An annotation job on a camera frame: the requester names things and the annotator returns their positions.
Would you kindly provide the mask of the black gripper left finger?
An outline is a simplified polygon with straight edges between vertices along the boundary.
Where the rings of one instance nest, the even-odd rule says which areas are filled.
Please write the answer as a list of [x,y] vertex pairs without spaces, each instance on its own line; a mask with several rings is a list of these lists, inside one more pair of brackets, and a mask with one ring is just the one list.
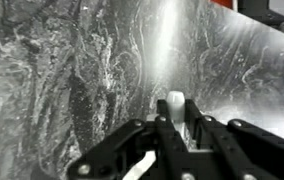
[[137,180],[181,180],[187,148],[170,119],[168,103],[157,101],[152,121],[132,119],[84,153],[67,170],[68,180],[124,180],[129,170],[154,151],[156,160]]

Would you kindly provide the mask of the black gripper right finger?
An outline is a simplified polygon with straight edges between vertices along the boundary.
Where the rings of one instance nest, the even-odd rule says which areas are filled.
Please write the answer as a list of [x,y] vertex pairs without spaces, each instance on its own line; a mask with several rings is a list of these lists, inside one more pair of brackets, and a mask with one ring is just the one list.
[[185,123],[197,149],[216,153],[240,180],[284,180],[284,138],[242,119],[226,125],[200,112],[191,99],[185,101]]

